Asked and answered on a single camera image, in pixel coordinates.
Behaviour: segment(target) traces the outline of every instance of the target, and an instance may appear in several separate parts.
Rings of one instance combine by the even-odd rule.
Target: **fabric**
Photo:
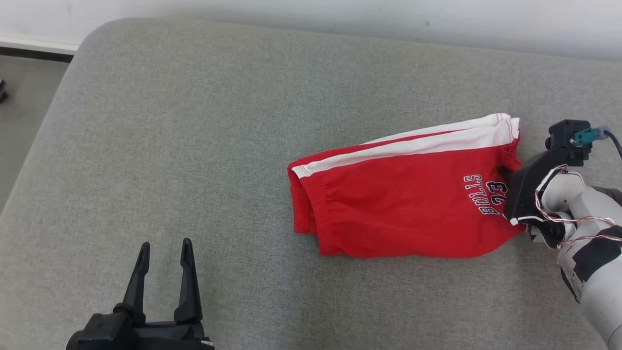
[[[0,348],[62,349],[123,299],[151,243],[148,321],[192,239],[206,334],[228,349],[604,349],[557,254],[518,235],[474,259],[318,254],[292,232],[294,159],[467,120],[622,130],[622,65],[201,21],[126,19],[80,46],[0,214]],[[578,169],[622,188],[612,144]]]
[[[288,167],[294,231],[323,255],[489,253],[524,230],[501,215],[498,172],[520,167],[518,122],[496,113],[302,158]]]

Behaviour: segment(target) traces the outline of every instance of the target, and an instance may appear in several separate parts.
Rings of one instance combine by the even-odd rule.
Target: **floor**
[[[9,95],[0,104],[0,213],[68,66],[0,55]]]

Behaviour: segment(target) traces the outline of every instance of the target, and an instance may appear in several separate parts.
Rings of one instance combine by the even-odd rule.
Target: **white wall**
[[[0,0],[0,46],[72,53],[98,26],[136,16],[622,61],[619,0]]]

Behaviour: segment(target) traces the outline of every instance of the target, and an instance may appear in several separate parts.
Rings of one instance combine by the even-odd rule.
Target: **green connector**
[[[575,146],[583,146],[585,144],[592,144],[596,140],[604,140],[608,138],[604,131],[609,130],[606,126],[599,126],[598,128],[589,128],[581,130],[575,133],[575,136],[570,139],[570,143]]]

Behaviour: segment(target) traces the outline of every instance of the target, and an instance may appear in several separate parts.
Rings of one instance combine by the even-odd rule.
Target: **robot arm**
[[[586,134],[594,129],[576,120],[551,126],[549,150],[514,173],[504,215],[514,225],[527,224],[532,240],[559,250],[562,278],[583,313],[609,349],[622,349],[622,227],[616,225],[622,222],[622,192],[588,187],[566,169],[583,166],[592,141],[603,135],[619,145],[599,129]]]
[[[145,322],[142,296],[149,271],[149,243],[145,242],[123,302],[111,314],[93,315],[85,328],[69,339],[66,350],[214,350],[201,325],[203,312],[190,239],[183,240],[181,265],[182,288],[174,321]]]

